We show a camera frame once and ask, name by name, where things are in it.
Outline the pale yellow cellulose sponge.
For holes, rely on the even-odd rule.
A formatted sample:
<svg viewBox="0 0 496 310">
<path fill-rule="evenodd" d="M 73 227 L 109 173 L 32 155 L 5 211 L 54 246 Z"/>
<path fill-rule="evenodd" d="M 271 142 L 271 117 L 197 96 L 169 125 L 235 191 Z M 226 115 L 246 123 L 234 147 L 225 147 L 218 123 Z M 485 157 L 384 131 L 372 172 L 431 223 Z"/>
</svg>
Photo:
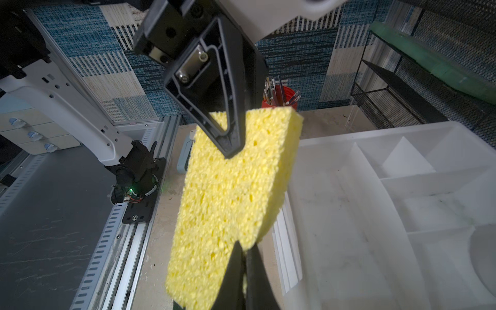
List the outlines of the pale yellow cellulose sponge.
<svg viewBox="0 0 496 310">
<path fill-rule="evenodd" d="M 235 243 L 248 250 L 275 223 L 303 121 L 291 107 L 248 111 L 245 146 L 230 159 L 196 131 L 165 282 L 180 306 L 211 308 Z"/>
</svg>

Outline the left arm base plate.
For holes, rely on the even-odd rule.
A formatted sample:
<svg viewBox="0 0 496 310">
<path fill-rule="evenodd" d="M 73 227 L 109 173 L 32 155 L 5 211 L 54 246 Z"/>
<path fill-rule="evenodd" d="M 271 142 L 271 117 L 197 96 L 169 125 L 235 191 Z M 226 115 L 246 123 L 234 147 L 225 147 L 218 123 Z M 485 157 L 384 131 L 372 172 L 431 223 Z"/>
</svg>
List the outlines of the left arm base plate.
<svg viewBox="0 0 496 310">
<path fill-rule="evenodd" d="M 149 191 L 136 193 L 135 189 L 141 188 L 129 188 L 126 195 L 128 198 L 127 206 L 122 218 L 123 224 L 148 223 L 151 221 L 152 213 L 160 196 L 160 187 L 163 183 L 167 160 L 157 158 L 154 164 L 155 166 L 151 169 L 151 172 L 145 176 L 145 181 L 149 181 L 152 185 Z"/>
</svg>

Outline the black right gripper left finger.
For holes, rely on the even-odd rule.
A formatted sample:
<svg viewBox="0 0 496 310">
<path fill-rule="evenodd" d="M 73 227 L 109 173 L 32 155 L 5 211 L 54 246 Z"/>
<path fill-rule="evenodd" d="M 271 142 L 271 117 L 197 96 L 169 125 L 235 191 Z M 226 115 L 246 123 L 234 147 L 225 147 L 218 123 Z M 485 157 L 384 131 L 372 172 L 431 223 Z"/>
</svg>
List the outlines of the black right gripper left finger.
<svg viewBox="0 0 496 310">
<path fill-rule="evenodd" d="M 232 248 L 226 273 L 212 310 L 245 309 L 243 283 L 245 276 L 245 257 L 240 242 Z"/>
</svg>

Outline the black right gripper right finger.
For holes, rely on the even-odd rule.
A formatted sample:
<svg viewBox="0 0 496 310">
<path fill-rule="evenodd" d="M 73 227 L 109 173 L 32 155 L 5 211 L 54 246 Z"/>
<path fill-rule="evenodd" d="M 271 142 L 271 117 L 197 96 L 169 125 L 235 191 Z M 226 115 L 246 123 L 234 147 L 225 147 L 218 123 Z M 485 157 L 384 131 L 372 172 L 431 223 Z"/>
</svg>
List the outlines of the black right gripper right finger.
<svg viewBox="0 0 496 310">
<path fill-rule="evenodd" d="M 245 256 L 247 289 L 246 309 L 280 309 L 273 294 L 258 245 L 249 249 Z"/>
</svg>

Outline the white plastic drawer organizer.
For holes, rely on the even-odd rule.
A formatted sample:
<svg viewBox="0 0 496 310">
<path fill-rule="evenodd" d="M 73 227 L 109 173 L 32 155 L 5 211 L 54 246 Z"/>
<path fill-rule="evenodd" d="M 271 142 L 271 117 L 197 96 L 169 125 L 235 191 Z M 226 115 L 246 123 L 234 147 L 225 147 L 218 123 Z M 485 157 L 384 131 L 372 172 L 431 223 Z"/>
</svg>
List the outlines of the white plastic drawer organizer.
<svg viewBox="0 0 496 310">
<path fill-rule="evenodd" d="M 286 309 L 494 309 L 495 150 L 454 121 L 302 140 L 273 239 Z"/>
</svg>

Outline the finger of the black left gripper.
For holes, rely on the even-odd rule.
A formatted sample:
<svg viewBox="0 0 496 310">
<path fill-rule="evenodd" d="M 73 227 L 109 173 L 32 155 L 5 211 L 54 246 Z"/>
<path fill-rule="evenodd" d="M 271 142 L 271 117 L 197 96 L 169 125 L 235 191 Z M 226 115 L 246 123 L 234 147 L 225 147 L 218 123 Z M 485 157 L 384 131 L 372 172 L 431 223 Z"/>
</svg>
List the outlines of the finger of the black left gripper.
<svg viewBox="0 0 496 310">
<path fill-rule="evenodd" d="M 197 47 L 208 59 L 183 83 L 177 73 Z M 227 16 L 217 15 L 165 71 L 164 86 L 230 159 L 245 146 L 246 112 L 261 106 L 267 75 L 267 63 L 255 45 Z"/>
</svg>

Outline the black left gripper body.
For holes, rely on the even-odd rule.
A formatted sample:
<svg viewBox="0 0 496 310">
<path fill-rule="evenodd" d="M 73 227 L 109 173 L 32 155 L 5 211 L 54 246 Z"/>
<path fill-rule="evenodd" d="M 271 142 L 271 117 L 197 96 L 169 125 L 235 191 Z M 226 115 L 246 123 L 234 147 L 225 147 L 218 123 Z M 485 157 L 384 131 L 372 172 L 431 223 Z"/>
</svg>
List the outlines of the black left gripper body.
<svg viewBox="0 0 496 310">
<path fill-rule="evenodd" d="M 218 1 L 154 1 L 133 50 L 162 66 L 231 66 L 232 20 Z"/>
</svg>

